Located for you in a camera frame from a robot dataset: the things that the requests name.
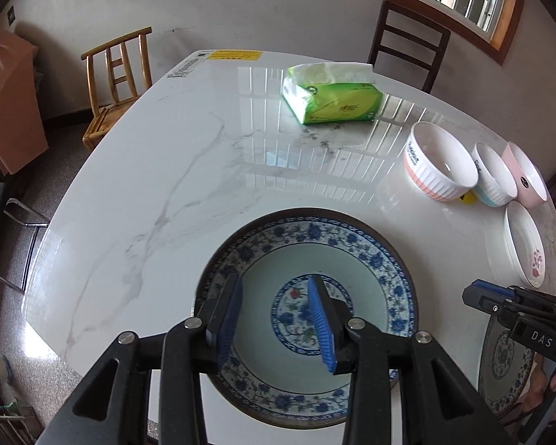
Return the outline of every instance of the wall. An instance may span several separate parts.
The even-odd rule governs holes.
[[[89,106],[80,54],[143,26],[153,79],[197,49],[245,48],[366,61],[381,0],[12,0],[16,32],[40,47],[44,117]],[[377,70],[420,85],[416,69],[390,56]],[[107,101],[104,74],[98,80]],[[467,112],[556,169],[556,25],[526,0],[503,66],[452,35],[434,96]]]

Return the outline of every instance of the baseboard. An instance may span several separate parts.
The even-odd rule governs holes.
[[[51,130],[77,124],[86,124],[88,126],[93,117],[94,115],[90,108],[83,108],[76,112],[70,112],[69,114],[58,115],[57,117],[43,120],[43,127],[45,130]]]

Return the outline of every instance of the glossy tabletop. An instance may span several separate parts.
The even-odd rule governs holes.
[[[475,279],[519,285],[503,238],[504,209],[441,203],[417,190],[402,150],[418,120],[471,151],[506,142],[454,107],[380,75],[373,123],[301,126],[280,97],[285,70],[309,57],[209,60],[196,52],[156,82],[76,176],[39,247],[24,300],[47,344],[84,374],[122,331],[162,333],[190,316],[209,258],[237,229],[294,207],[364,221],[398,251],[415,284],[419,327],[476,384],[488,316],[467,308]],[[541,291],[556,294],[556,212],[532,210],[546,253]],[[219,445],[341,443],[343,425],[297,431],[258,422],[202,379],[209,440]],[[158,374],[150,417],[157,419]],[[395,409],[399,397],[394,393]],[[395,443],[399,416],[395,415]]]

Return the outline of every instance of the silver bolt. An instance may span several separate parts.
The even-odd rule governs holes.
[[[350,318],[348,320],[348,327],[350,329],[363,329],[365,327],[365,322],[360,318]]]
[[[135,334],[131,331],[124,331],[117,337],[117,342],[120,345],[128,345],[135,339]]]
[[[422,345],[430,343],[432,340],[432,336],[428,331],[419,331],[415,336],[416,341],[418,341]]]
[[[202,320],[200,318],[191,317],[185,320],[185,327],[187,329],[196,329],[202,325]]]

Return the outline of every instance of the pink cloth covered furniture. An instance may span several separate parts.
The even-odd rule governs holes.
[[[37,48],[0,34],[0,167],[14,174],[47,150],[33,77]]]

